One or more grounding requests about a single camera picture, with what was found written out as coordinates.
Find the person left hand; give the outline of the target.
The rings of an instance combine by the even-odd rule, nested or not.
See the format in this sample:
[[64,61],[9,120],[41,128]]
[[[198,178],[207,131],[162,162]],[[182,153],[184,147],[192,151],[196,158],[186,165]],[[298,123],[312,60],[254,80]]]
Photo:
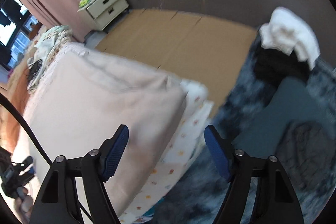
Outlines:
[[17,212],[21,223],[29,223],[33,210],[34,200],[29,195],[29,192],[25,187],[19,187],[17,189],[17,194],[18,197],[14,201],[15,211]]

